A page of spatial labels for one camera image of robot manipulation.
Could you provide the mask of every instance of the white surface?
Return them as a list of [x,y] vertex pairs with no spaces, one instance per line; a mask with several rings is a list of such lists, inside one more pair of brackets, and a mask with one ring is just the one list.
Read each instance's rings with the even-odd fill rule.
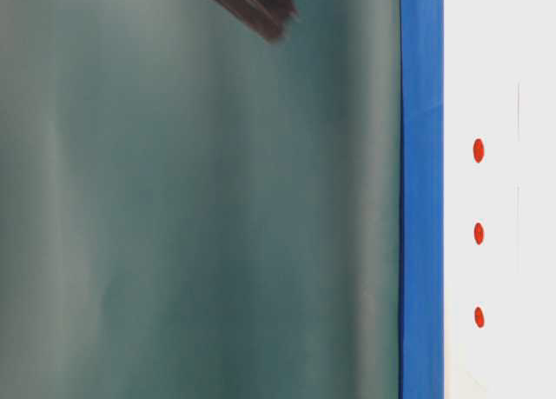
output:
[[446,399],[556,397],[554,2],[444,1]]

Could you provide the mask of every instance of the dark object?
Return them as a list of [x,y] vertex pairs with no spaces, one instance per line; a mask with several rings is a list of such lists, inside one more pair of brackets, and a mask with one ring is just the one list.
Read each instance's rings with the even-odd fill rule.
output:
[[268,41],[284,34],[284,26],[297,13],[293,0],[216,0]]

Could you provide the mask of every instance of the blue tape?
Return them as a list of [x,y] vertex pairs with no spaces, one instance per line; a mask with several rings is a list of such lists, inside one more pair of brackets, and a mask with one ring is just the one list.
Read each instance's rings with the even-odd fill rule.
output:
[[403,399],[444,396],[442,9],[442,0],[400,0]]

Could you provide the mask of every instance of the red dot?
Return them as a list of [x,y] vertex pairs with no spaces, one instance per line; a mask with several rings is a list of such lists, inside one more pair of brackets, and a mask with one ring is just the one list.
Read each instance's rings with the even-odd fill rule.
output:
[[480,223],[475,224],[474,234],[477,244],[482,244],[483,240],[485,239],[485,230]]
[[483,315],[483,309],[477,307],[475,308],[475,323],[479,328],[485,326],[485,316]]
[[473,157],[475,157],[475,162],[480,163],[485,156],[485,146],[480,138],[475,140],[473,144]]

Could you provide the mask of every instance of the teal green fabric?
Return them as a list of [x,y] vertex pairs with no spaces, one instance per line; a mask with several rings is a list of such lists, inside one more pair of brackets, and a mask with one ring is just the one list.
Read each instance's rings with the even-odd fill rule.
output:
[[398,0],[0,0],[0,397],[395,398]]

